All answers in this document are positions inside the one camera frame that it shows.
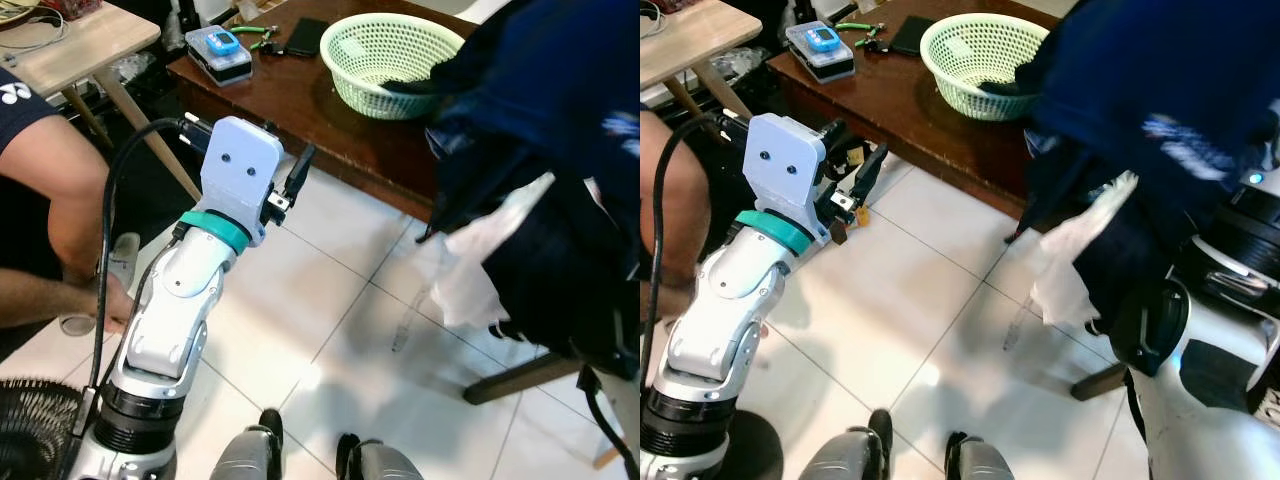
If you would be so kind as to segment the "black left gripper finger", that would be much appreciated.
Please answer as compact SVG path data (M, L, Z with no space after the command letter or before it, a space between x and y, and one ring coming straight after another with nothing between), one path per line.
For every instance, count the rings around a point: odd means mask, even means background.
M308 177L315 154L316 154L316 146L314 143L306 143L301 154L297 156L288 175L285 177L285 200L289 204L296 202L297 196L301 192Z
M879 178L879 173L888 152L890 148L887 145L876 146L867 155L865 161L855 172L855 182L852 184L854 210L859 210L867 205L867 200L876 187L876 182Z

